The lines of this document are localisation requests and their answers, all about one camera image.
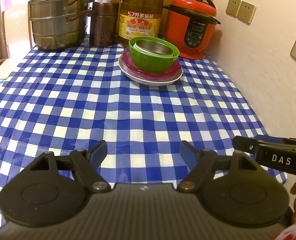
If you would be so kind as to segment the purple plastic plate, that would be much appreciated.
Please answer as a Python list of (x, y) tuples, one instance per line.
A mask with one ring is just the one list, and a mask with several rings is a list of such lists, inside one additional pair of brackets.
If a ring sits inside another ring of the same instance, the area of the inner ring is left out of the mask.
[(168, 68), (167, 70), (161, 72), (161, 73), (149, 73), (145, 72), (143, 70), (140, 70), (136, 67), (134, 64), (132, 58), (131, 58), (131, 52), (128, 48), (126, 48), (121, 56), (122, 62), (126, 65), (126, 67), (131, 71), (131, 73), (134, 73), (138, 75), (139, 77), (144, 77), (147, 79), (156, 79), (156, 80), (162, 80), (162, 79), (170, 79), (171, 77), (175, 77), (176, 75), (181, 74), (182, 67), (179, 63), (179, 60), (176, 60), (174, 64)]

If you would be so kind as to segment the green plastic bowl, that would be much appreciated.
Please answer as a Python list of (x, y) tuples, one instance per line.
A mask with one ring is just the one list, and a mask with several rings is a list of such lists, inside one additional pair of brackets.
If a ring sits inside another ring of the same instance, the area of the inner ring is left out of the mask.
[(180, 54), (178, 48), (166, 40), (148, 36), (131, 38), (128, 49), (136, 67), (149, 73), (167, 70)]

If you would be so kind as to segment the blue white checkered tablecloth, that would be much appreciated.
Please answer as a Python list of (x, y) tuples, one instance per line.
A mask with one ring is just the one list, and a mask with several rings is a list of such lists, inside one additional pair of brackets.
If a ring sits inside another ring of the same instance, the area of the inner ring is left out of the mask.
[(67, 155), (100, 140), (108, 145), (99, 167), (106, 181), (177, 184), (188, 173), (181, 141), (230, 155), (233, 137), (265, 134), (211, 59), (180, 59), (179, 80), (149, 87), (120, 70), (123, 50), (86, 42), (56, 53), (32, 49), (12, 70), (0, 91), (0, 191), (42, 152)]

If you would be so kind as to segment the white ceramic plate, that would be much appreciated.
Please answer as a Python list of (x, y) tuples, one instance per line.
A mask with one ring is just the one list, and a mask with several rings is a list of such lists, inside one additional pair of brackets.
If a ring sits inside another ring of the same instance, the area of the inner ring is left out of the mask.
[(180, 73), (176, 77), (171, 78), (169, 81), (149, 81), (149, 80), (141, 79), (139, 77), (131, 75), (129, 68), (124, 64), (122, 57), (119, 57), (118, 64), (119, 64), (120, 70), (129, 79), (131, 79), (132, 81), (135, 81), (135, 82), (137, 82), (139, 84), (146, 85), (146, 86), (160, 87), (160, 86), (171, 85), (174, 82), (176, 82), (177, 80), (179, 80), (181, 78), (181, 76), (183, 75), (183, 70), (181, 70)]

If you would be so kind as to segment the red electric pressure cooker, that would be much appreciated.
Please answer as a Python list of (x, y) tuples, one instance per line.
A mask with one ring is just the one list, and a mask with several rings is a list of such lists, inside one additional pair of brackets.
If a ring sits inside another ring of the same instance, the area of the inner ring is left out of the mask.
[(216, 25), (216, 6), (212, 0), (172, 0), (168, 10), (164, 39), (176, 46), (180, 57), (199, 60), (210, 43)]

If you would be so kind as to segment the brown cylindrical canister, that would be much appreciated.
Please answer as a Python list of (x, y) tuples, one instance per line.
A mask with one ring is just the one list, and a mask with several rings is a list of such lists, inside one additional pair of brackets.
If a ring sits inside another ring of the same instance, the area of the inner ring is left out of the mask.
[(109, 47), (115, 44), (119, 3), (110, 0), (93, 2), (89, 44), (92, 47)]

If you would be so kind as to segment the stainless steel steamer pot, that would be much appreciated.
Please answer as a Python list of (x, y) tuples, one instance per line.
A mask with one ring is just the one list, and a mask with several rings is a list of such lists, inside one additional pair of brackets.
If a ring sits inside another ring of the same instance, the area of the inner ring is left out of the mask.
[(89, 3), (95, 0), (30, 0), (29, 20), (36, 46), (61, 51), (79, 46), (86, 35)]

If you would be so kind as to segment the large cooking oil bottle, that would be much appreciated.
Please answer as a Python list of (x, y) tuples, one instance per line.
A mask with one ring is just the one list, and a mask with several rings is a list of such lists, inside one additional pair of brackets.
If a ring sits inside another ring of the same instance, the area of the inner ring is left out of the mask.
[(121, 0), (119, 9), (119, 43), (128, 46), (138, 36), (157, 37), (164, 0)]

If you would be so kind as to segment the double wall power socket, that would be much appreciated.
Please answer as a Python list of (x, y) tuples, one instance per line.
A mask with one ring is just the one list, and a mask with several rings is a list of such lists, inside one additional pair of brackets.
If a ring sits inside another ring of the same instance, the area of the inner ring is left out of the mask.
[(229, 0), (225, 12), (250, 25), (256, 12), (256, 6), (241, 0)]

